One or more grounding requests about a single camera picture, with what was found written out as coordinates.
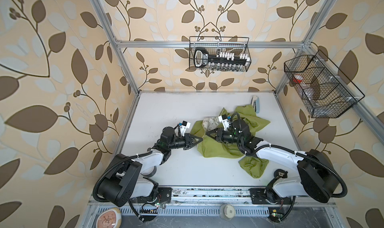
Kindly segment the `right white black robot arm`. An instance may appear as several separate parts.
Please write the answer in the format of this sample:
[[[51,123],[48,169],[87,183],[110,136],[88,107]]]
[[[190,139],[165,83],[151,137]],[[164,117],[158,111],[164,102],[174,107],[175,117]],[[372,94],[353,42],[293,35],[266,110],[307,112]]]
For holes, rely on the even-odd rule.
[[[206,135],[220,143],[235,144],[246,157],[266,159],[282,166],[275,170],[262,196],[271,204],[287,197],[311,197],[327,203],[331,198],[343,198],[348,193],[345,181],[322,153],[271,144],[252,135],[242,119],[225,122],[223,128],[207,131]]]

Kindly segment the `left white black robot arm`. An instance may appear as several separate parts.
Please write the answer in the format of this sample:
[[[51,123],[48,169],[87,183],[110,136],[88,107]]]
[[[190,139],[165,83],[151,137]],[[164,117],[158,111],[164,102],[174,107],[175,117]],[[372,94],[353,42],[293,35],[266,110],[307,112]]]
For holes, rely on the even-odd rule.
[[[157,167],[164,164],[172,150],[189,150],[203,142],[202,137],[186,133],[180,125],[165,127],[160,139],[146,153],[134,156],[117,154],[97,180],[92,196],[100,203],[113,203],[122,207],[133,199],[145,203],[159,202],[159,184],[151,179]]]

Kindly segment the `green jacket with cartoon print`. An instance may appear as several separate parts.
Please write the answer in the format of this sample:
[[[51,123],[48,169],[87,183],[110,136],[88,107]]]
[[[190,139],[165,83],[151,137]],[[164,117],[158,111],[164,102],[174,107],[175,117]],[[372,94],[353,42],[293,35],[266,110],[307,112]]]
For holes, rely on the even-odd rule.
[[[252,178],[260,178],[269,161],[251,156],[246,144],[270,121],[258,117],[251,105],[238,106],[232,114],[223,108],[219,116],[222,115],[229,118],[230,126],[227,130],[224,130],[217,116],[205,117],[193,125],[191,134],[203,139],[198,144],[199,153],[205,158],[240,158],[240,167]]]

